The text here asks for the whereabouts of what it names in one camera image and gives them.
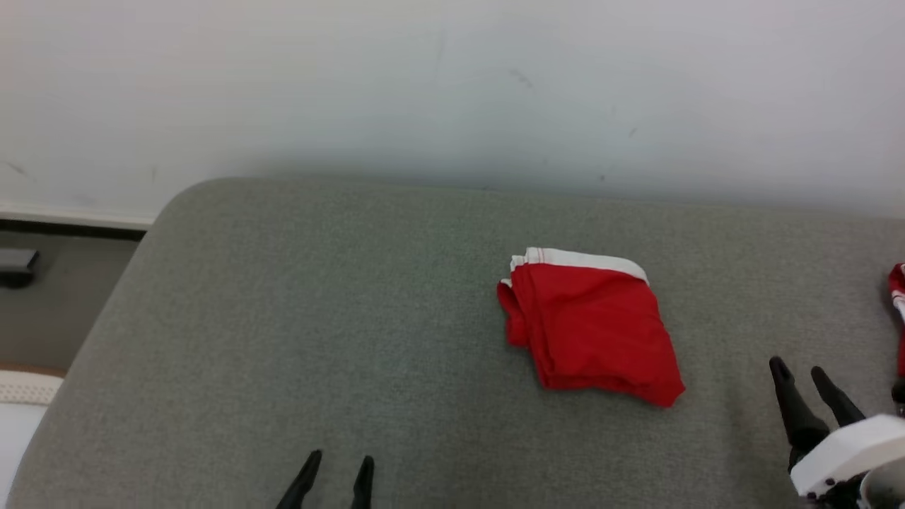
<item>gray table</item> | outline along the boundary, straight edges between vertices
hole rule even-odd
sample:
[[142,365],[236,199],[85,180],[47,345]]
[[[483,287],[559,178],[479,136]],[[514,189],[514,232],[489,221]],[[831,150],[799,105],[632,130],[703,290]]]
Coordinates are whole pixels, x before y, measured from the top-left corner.
[[[494,287],[528,245],[622,256],[660,299],[674,408],[543,390]],[[905,223],[315,180],[193,187],[142,242],[11,507],[795,507],[767,360],[891,411]]]

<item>red and white cloth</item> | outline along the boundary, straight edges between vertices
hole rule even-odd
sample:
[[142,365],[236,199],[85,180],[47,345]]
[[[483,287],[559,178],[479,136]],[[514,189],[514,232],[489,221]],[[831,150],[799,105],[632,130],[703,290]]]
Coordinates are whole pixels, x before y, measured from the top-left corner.
[[[892,305],[899,310],[905,321],[905,264],[896,264],[890,272],[890,292]],[[905,332],[899,340],[899,377],[905,378]]]
[[599,388],[662,407],[685,390],[647,274],[635,262],[529,247],[497,285],[510,344],[547,389]]

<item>robotic arm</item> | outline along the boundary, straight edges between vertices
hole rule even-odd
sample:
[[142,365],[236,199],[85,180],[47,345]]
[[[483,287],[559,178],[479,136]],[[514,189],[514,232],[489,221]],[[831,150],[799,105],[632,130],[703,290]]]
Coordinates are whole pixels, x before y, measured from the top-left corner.
[[839,428],[814,415],[782,359],[770,360],[799,496],[826,509],[905,509],[905,419],[866,418],[820,367],[811,378]]

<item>floor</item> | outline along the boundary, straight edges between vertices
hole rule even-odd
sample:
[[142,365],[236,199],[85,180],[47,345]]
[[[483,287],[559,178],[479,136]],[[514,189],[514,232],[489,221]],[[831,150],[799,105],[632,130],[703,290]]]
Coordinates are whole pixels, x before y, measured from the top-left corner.
[[0,363],[67,370],[138,241],[0,231],[3,247],[40,257],[30,286],[0,288]]

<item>wall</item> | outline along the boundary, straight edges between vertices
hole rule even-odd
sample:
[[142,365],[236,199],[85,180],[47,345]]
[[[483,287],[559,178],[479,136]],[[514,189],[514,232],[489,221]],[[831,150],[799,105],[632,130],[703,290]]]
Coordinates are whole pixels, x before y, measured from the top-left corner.
[[900,0],[5,0],[0,214],[316,168],[905,216],[903,54]]

